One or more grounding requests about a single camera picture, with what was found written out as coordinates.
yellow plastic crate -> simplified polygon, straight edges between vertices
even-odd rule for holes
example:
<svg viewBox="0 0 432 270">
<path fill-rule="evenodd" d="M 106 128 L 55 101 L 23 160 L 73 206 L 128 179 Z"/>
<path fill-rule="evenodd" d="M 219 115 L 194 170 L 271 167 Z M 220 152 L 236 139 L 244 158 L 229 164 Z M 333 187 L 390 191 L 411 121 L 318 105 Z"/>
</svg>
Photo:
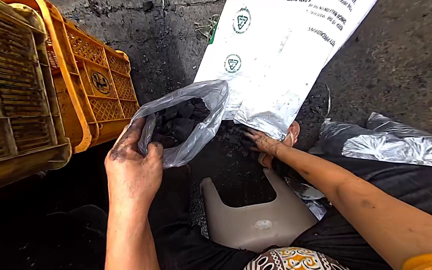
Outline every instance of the yellow plastic crate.
<svg viewBox="0 0 432 270">
<path fill-rule="evenodd" d="M 61 168 L 71 156 L 46 36 L 35 11 L 0 2 L 0 187 Z"/>
<path fill-rule="evenodd" d="M 27 5 L 44 19 L 59 109 L 73 152 L 117 138 L 139 109 L 127 55 L 79 29 L 45 0 L 4 1 Z"/>
</svg>

plastic bag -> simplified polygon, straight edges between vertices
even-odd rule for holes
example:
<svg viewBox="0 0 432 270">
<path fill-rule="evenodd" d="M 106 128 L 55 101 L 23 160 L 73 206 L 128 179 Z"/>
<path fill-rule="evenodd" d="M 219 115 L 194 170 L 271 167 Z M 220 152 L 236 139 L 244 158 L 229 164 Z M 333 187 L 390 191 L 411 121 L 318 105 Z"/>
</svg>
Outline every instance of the plastic bag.
<svg viewBox="0 0 432 270">
<path fill-rule="evenodd" d="M 147 146 L 151 142 L 156 125 L 155 112 L 182 101 L 201 98 L 210 111 L 209 116 L 196 125 L 184 143 L 177 147 L 164 149 L 163 153 L 163 167 L 165 169 L 179 167 L 188 163 L 216 135 L 229 97 L 228 83 L 223 80 L 214 80 L 190 84 L 162 98 L 142 105 L 129 123 L 131 125 L 135 119 L 147 116 L 146 124 L 138 142 L 138 149 L 143 155 L 147 155 Z"/>
<path fill-rule="evenodd" d="M 430 133 L 392 121 L 376 112 L 369 116 L 366 127 L 403 139 L 410 148 L 413 163 L 432 166 L 432 135 Z"/>
<path fill-rule="evenodd" d="M 317 200 L 325 197 L 321 191 L 300 181 L 291 179 L 289 177 L 285 177 L 284 181 L 302 200 Z"/>
<path fill-rule="evenodd" d="M 326 215 L 326 212 L 328 211 L 324 205 L 320 204 L 316 200 L 308 200 L 304 203 L 319 221 Z"/>
<path fill-rule="evenodd" d="M 432 166 L 432 135 L 373 112 L 366 127 L 326 119 L 320 129 L 325 153 Z"/>
</svg>

dirty hand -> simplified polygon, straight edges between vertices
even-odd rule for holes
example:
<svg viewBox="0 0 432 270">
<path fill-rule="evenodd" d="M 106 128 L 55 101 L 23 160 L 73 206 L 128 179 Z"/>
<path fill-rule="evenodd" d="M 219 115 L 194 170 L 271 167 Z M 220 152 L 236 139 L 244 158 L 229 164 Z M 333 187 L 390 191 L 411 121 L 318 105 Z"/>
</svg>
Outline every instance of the dirty hand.
<svg viewBox="0 0 432 270">
<path fill-rule="evenodd" d="M 281 144 L 280 141 L 269 137 L 262 131 L 250 127 L 248 128 L 248 131 L 249 132 L 244 132 L 244 134 L 256 143 L 260 152 L 265 152 L 271 155 L 276 154 L 276 148 Z"/>
<path fill-rule="evenodd" d="M 139 118 L 125 127 L 105 159 L 110 207 L 149 209 L 163 176 L 163 145 L 150 143 L 143 157 L 137 143 L 146 120 Z"/>
</svg>

beige plastic stool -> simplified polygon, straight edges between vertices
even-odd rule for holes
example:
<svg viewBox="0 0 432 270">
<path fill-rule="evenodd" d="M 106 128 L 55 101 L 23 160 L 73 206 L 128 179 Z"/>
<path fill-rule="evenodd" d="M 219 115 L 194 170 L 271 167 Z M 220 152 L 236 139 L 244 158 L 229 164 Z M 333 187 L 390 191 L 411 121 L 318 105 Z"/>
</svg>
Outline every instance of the beige plastic stool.
<svg viewBox="0 0 432 270">
<path fill-rule="evenodd" d="M 200 190 L 210 240 L 230 248 L 261 252 L 272 245 L 289 246 L 316 224 L 313 213 L 273 170 L 264 169 L 264 174 L 276 199 L 238 208 L 225 205 L 211 178 L 203 179 Z"/>
</svg>

forearm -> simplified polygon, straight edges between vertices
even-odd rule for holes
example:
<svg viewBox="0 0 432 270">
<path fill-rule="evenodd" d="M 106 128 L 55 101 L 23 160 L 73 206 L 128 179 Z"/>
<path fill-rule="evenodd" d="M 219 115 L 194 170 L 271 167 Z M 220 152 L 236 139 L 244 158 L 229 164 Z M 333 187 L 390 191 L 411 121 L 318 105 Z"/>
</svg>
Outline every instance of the forearm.
<svg viewBox="0 0 432 270">
<path fill-rule="evenodd" d="M 106 270 L 158 270 L 155 244 L 144 207 L 111 207 L 107 223 Z"/>
<path fill-rule="evenodd" d="M 280 144 L 275 156 L 319 189 L 394 269 L 432 253 L 432 216 L 327 160 Z"/>
<path fill-rule="evenodd" d="M 350 171 L 318 156 L 278 144 L 274 156 L 296 170 L 304 179 L 319 189 L 329 200 L 335 200 L 337 187 L 344 182 L 365 182 Z"/>
</svg>

